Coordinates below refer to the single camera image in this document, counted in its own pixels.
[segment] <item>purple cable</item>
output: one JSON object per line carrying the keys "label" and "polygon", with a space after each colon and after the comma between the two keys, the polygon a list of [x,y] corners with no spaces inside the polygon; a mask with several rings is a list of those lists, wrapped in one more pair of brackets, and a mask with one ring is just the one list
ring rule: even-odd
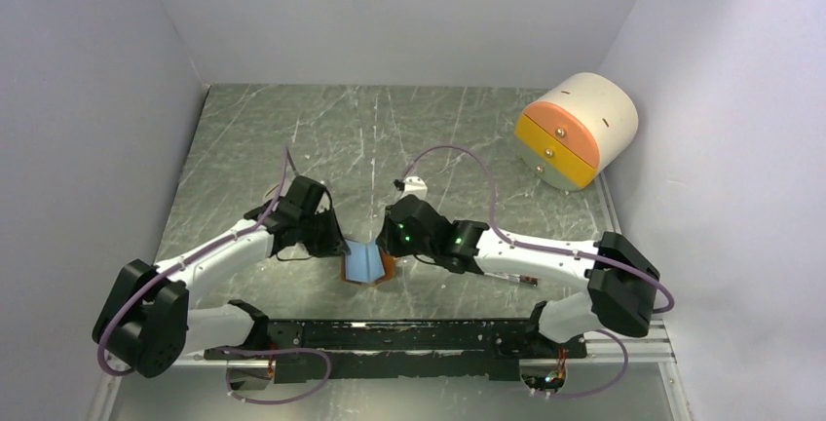
{"label": "purple cable", "polygon": [[282,399],[282,400],[249,399],[247,397],[242,397],[242,396],[238,395],[232,388],[232,384],[230,382],[230,371],[227,370],[226,377],[225,377],[225,380],[227,382],[227,395],[229,395],[230,397],[234,398],[235,400],[237,400],[239,402],[245,402],[245,403],[251,403],[251,404],[287,404],[287,403],[292,403],[292,402],[298,402],[299,400],[304,400],[307,397],[309,397],[310,395],[314,394],[315,392],[321,390],[321,387],[323,387],[330,380],[330,374],[333,371],[333,364],[332,364],[332,361],[330,360],[330,357],[327,356],[327,354],[324,353],[324,351],[317,350],[315,348],[289,348],[289,349],[285,349],[285,350],[249,351],[249,350],[241,350],[241,349],[238,349],[238,348],[231,348],[231,347],[226,347],[225,346],[225,347],[221,347],[221,348],[218,348],[218,349],[222,350],[222,351],[225,351],[227,353],[233,353],[233,354],[236,354],[236,355],[241,355],[241,356],[246,356],[246,357],[276,356],[276,355],[291,355],[291,354],[296,354],[296,353],[309,353],[309,354],[312,354],[312,355],[320,356],[324,360],[324,363],[327,366],[327,370],[324,373],[324,376],[321,378],[321,381],[318,384],[316,384],[315,387],[308,390],[307,392],[304,392],[301,395],[296,395],[295,397],[290,397],[288,399]]}
{"label": "purple cable", "polygon": [[[625,372],[628,370],[628,349],[625,348],[625,345],[622,343],[622,341],[619,338],[617,338],[617,336],[614,335],[613,333],[611,333],[609,331],[605,331],[605,330],[594,330],[594,331],[596,331],[598,333],[602,333],[603,335],[606,335],[606,336],[610,337],[611,339],[613,339],[614,341],[616,341],[617,344],[619,345],[619,348],[622,350],[622,367],[619,369],[619,372],[617,372],[617,375],[615,375],[613,379],[609,380],[605,384],[602,384],[602,385],[600,385],[599,387],[597,387],[595,389],[584,390],[582,392],[575,392],[573,394],[545,393],[546,397],[548,397],[549,399],[558,399],[558,400],[584,399],[585,397],[590,397],[592,395],[596,395],[596,394],[605,392],[606,390],[610,389],[611,387],[614,387],[617,384],[617,382],[620,382],[620,379],[622,379],[622,377],[625,375]],[[518,392],[522,392],[522,391],[531,392],[531,389],[528,389],[527,387],[519,387],[518,389],[512,389],[512,390],[514,392],[516,392],[516,391],[518,391]]]}
{"label": "purple cable", "polygon": [[[287,166],[287,164],[289,164],[292,167],[293,172],[298,174],[298,170],[295,169],[295,164],[292,161],[292,157],[290,156],[289,149],[286,147],[286,145],[283,147],[283,152],[282,153],[283,153],[282,154],[282,172],[281,172],[282,177],[281,177],[281,180],[279,181],[279,186],[278,186],[278,188],[276,188],[276,192],[273,194],[273,198],[270,199],[270,202],[267,204],[267,208],[264,209],[264,211],[261,213],[260,216],[258,216],[258,220],[255,222],[255,224],[253,226],[250,226],[248,228],[245,228],[245,229],[239,231],[238,236],[234,236],[234,235],[230,234],[230,235],[222,236],[220,238],[215,239],[214,241],[212,241],[210,243],[205,244],[203,247],[196,250],[191,255],[185,257],[183,259],[184,265],[189,265],[190,263],[192,263],[192,262],[194,262],[194,261],[196,261],[200,258],[203,258],[204,256],[206,256],[210,252],[220,248],[221,246],[224,246],[227,243],[235,241],[237,238],[239,238],[241,236],[245,236],[249,233],[254,232],[255,230],[258,229],[259,226],[261,226],[261,224],[264,222],[264,219],[267,217],[267,215],[269,215],[271,212],[273,212],[273,209],[276,207],[276,204],[278,203],[278,199],[281,197],[282,190],[283,190],[283,185],[284,185],[284,182],[286,181],[286,166]],[[107,374],[113,375],[113,376],[116,376],[116,377],[128,375],[128,374],[131,374],[131,373],[134,372],[134,368],[132,368],[132,367],[130,367],[128,369],[125,369],[125,370],[114,369],[106,361],[106,346],[109,344],[109,338],[112,336],[112,332],[115,331],[115,328],[118,326],[118,324],[124,318],[124,316],[127,314],[129,309],[131,309],[131,307],[134,306],[135,303],[137,303],[140,299],[142,299],[143,296],[147,292],[149,292],[149,290],[152,289],[152,287],[154,287],[157,283],[159,283],[161,280],[164,280],[164,279],[168,278],[170,275],[176,273],[181,268],[182,268],[181,264],[176,263],[176,264],[172,265],[171,267],[169,267],[167,270],[164,270],[163,272],[159,273],[157,276],[155,276],[155,278],[150,280],[146,285],[141,287],[135,294],[133,294],[132,297],[130,297],[129,300],[127,300],[127,302],[123,305],[123,307],[121,307],[121,309],[117,313],[115,313],[115,316],[112,318],[112,320],[106,326],[106,329],[103,331],[103,334],[100,335],[100,341],[97,344],[97,364],[100,366],[101,369],[103,369],[103,372],[106,372]]]}
{"label": "purple cable", "polygon": [[[511,238],[506,236],[505,233],[503,233],[502,230],[499,229],[499,225],[497,224],[497,221],[496,221],[496,200],[497,200],[496,180],[493,178],[493,174],[491,173],[490,168],[488,168],[488,166],[478,157],[478,155],[473,153],[472,150],[470,150],[468,148],[465,148],[464,146],[459,146],[459,145],[454,145],[454,144],[448,143],[448,144],[441,144],[441,145],[436,145],[436,146],[432,146],[432,147],[428,148],[427,150],[423,151],[422,153],[419,153],[419,155],[416,156],[416,158],[414,158],[413,161],[411,161],[409,165],[407,165],[407,168],[405,168],[404,172],[401,174],[401,178],[404,179],[405,177],[407,177],[407,175],[410,174],[411,171],[413,171],[413,168],[416,167],[416,163],[418,163],[419,160],[422,159],[423,156],[427,155],[428,153],[430,153],[434,150],[438,150],[438,149],[441,149],[441,148],[449,148],[449,149],[452,149],[452,150],[458,150],[458,151],[461,151],[461,152],[469,155],[485,171],[485,175],[488,178],[488,183],[489,183],[490,188],[491,188],[490,209],[488,210],[488,223],[490,223],[491,230],[493,230],[493,232],[497,236],[499,236],[500,239],[502,239],[505,243],[516,246],[518,248],[538,250],[540,252],[550,252],[550,253],[556,253],[556,254],[560,254],[560,255],[569,255],[569,256],[574,255],[574,251],[571,250],[571,249],[563,249],[563,248],[555,248],[555,247],[551,247],[551,246],[541,246],[539,244],[523,243],[521,241],[512,240]],[[583,257],[583,258],[587,258],[589,260],[594,260],[596,262],[602,262],[606,265],[610,265],[610,266],[615,267],[615,268],[619,268],[623,272],[630,273],[631,275],[633,275],[637,278],[640,278],[644,282],[646,282],[649,285],[656,288],[659,292],[662,293],[662,295],[665,296],[665,299],[668,302],[663,307],[655,309],[654,310],[655,313],[661,314],[661,313],[664,313],[664,312],[668,312],[668,311],[670,311],[671,309],[674,308],[674,295],[671,294],[671,291],[669,291],[668,288],[665,287],[662,283],[660,283],[657,280],[655,280],[654,278],[650,277],[647,273],[641,272],[641,271],[637,270],[636,268],[631,267],[630,265],[622,263],[618,260],[614,260],[613,258],[603,257],[603,256],[597,255],[595,253],[579,252],[578,256]]]}

